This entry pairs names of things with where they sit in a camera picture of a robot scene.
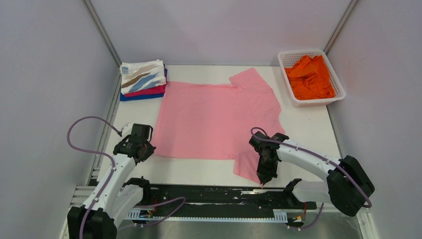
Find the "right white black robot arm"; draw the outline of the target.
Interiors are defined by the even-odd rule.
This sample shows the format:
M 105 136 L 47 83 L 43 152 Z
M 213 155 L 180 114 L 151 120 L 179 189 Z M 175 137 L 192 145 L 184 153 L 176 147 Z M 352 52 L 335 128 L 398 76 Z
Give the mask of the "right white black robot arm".
M 284 201 L 296 208 L 305 202 L 332 204 L 343 214 L 354 217 L 361 208 L 371 208 L 375 186 L 355 157 L 324 155 L 310 150 L 282 133 L 269 137 L 255 127 L 249 144 L 259 155 L 256 170 L 260 185 L 277 178 L 280 162 L 287 162 L 317 176 L 319 181 L 295 179 L 286 186 Z

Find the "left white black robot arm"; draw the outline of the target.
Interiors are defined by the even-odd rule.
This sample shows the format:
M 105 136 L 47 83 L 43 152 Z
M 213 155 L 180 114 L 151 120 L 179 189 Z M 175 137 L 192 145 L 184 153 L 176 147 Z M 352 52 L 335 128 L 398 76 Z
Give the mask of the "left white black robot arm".
M 150 143 L 153 127 L 127 124 L 120 132 L 122 140 L 113 149 L 107 176 L 79 207 L 71 207 L 67 215 L 71 239 L 114 239 L 117 228 L 137 205 L 152 201 L 150 182 L 143 177 L 128 178 L 140 162 L 154 153 Z

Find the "pink t shirt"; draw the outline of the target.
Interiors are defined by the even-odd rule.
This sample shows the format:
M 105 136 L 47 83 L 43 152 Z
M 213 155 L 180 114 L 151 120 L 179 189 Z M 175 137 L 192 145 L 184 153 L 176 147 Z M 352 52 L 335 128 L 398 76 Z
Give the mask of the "pink t shirt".
M 259 183 L 258 153 L 251 129 L 282 133 L 281 106 L 254 68 L 230 77 L 229 84 L 169 82 L 152 136 L 160 156 L 233 160 L 234 174 Z

